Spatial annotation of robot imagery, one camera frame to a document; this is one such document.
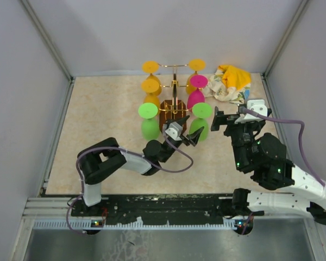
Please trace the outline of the green wine glass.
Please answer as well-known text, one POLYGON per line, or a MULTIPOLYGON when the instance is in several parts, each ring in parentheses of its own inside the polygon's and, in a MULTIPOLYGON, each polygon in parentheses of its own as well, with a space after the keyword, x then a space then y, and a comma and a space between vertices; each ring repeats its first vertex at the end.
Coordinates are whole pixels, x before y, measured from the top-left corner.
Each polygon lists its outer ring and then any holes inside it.
POLYGON ((144 139, 150 141, 157 139, 160 135, 159 123, 156 118, 159 110, 154 103, 143 103, 139 106, 138 114, 143 118, 141 133, 144 139))
POLYGON ((211 105, 205 102, 197 103, 192 107, 192 113, 195 119, 190 124, 189 134, 192 134, 203 127, 199 141, 204 141, 209 134, 209 124, 207 119, 212 114, 211 105))

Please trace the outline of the pink wine glass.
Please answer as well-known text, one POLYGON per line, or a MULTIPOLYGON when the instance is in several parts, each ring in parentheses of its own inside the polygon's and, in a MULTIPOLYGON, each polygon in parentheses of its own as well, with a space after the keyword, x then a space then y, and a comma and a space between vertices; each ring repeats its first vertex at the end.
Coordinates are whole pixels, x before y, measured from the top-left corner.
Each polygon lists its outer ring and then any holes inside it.
POLYGON ((197 103, 204 103, 205 96, 202 92, 203 88, 208 84, 208 79, 200 74, 194 75, 190 79, 190 85, 196 89, 189 94, 187 100, 187 109, 191 110, 197 103))

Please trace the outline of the yellow wine glass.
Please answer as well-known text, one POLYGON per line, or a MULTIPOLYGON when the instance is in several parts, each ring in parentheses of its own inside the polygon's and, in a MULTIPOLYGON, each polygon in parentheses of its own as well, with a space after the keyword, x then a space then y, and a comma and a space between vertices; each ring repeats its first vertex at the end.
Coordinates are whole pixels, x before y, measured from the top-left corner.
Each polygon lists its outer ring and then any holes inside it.
POLYGON ((159 78, 156 75, 154 75, 154 73, 156 73, 156 71, 158 69, 159 69, 159 65, 158 65, 158 63, 156 61, 146 61, 142 65, 143 72, 149 74, 147 79, 155 80, 159 84, 159 88, 155 92, 155 94, 157 96, 159 96, 161 94, 161 92, 162 92, 161 82, 160 82, 159 78))
POLYGON ((160 100, 158 98, 159 83, 153 79, 146 79, 141 83, 141 89, 146 93, 143 100, 144 103, 153 103, 157 107, 160 106, 160 100))
POLYGON ((189 68, 193 71, 193 73, 188 77, 186 82, 185 91, 188 95, 190 95, 196 88, 191 84, 191 78, 198 74, 199 71, 205 69, 205 61, 202 59, 192 59, 189 61, 189 68))

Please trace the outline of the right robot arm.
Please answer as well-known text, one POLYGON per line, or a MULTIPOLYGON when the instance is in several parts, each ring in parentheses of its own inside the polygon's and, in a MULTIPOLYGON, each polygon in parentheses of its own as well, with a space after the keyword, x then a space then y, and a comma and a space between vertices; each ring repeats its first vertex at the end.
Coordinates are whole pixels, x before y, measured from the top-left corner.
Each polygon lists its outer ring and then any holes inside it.
POLYGON ((235 189, 232 209, 238 215, 295 214, 326 226, 326 181, 290 161, 287 147, 273 134, 256 137, 267 121, 298 124, 301 137, 304 122, 276 119, 271 112, 242 105, 236 114, 225 114, 215 108, 211 131, 226 126, 224 136, 231 138, 237 171, 251 173, 251 180, 267 190, 235 189))

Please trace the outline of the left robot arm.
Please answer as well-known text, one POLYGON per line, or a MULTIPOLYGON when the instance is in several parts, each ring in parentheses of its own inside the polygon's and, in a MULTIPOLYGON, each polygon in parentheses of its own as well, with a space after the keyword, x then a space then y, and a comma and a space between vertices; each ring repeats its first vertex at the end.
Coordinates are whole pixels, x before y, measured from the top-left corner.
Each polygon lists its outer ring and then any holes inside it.
POLYGON ((107 138, 77 156, 76 169, 81 180, 81 198, 83 210, 95 216, 102 209, 101 183, 119 169, 134 171, 142 176, 152 176, 159 170, 168 173, 181 173, 190 169, 194 163, 191 156, 179 147, 196 146, 204 130, 201 126, 192 134, 183 134, 183 124, 189 116, 178 120, 167 120, 162 127, 165 141, 151 140, 143 153, 129 151, 121 147, 113 137, 107 138), (189 166, 181 170, 164 169, 161 164, 167 162, 174 152, 179 152, 190 160, 189 166))

